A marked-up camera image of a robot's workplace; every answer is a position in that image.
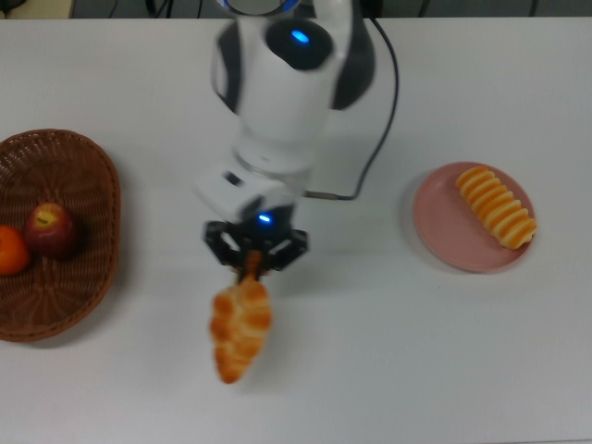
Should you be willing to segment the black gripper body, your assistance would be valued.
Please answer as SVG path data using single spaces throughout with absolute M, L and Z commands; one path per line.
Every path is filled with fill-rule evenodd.
M 259 247 L 265 241 L 278 245 L 290 234 L 294 209 L 294 203 L 266 207 L 265 198 L 256 196 L 240 212 L 238 245 Z

